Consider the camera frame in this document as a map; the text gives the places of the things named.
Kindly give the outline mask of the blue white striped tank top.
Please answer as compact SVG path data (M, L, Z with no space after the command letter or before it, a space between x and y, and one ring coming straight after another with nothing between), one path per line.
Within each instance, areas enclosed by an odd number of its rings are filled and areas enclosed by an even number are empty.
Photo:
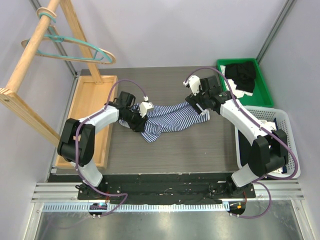
M155 105L154 109L147 113L147 117L141 135L148 143L155 142L162 133L180 132L211 119L208 110L198 114L187 102L168 106Z

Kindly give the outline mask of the green plastic tray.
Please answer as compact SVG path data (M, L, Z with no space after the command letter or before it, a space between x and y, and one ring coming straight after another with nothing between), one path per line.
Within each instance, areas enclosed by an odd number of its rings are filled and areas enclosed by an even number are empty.
M244 106L258 106L272 108L274 102L272 96L269 92L268 86L262 74L262 71L258 65L255 58L227 58L218 59L216 61L216 68L222 72L221 66L226 66L228 64L242 64L245 62L252 62L256 72L256 78L254 80L255 87L253 94L251 96L244 94L242 97L238 97L241 104Z

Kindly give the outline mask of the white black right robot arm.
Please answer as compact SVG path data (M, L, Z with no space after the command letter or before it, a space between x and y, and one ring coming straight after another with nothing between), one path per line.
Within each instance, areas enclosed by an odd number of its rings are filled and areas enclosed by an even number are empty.
M286 133L258 120L239 100L234 100L229 91L222 91L216 78L190 76L184 86L191 90L186 101L198 114L211 109L229 120L244 136L246 163L226 179L226 193L233 198L243 193L251 182L289 162L288 151L282 144L287 143Z

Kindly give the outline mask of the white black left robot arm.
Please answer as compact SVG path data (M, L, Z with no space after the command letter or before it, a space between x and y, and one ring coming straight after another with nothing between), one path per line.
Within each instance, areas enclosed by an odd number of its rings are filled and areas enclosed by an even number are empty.
M83 183L89 186L89 194L97 200L106 195L107 185L94 162L96 134L119 120L125 121L134 132L143 133L147 113L154 105L144 97L134 108L135 100L133 94L122 91L95 113L81 119L69 118L64 124L57 154L75 167Z

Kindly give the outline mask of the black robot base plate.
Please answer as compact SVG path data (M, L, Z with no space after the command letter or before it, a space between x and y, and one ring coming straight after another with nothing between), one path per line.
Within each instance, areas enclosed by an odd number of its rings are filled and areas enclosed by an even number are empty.
M127 205L220 204L223 199L254 199L253 184L237 188L230 173L106 174L102 195L85 184L76 185L79 200Z

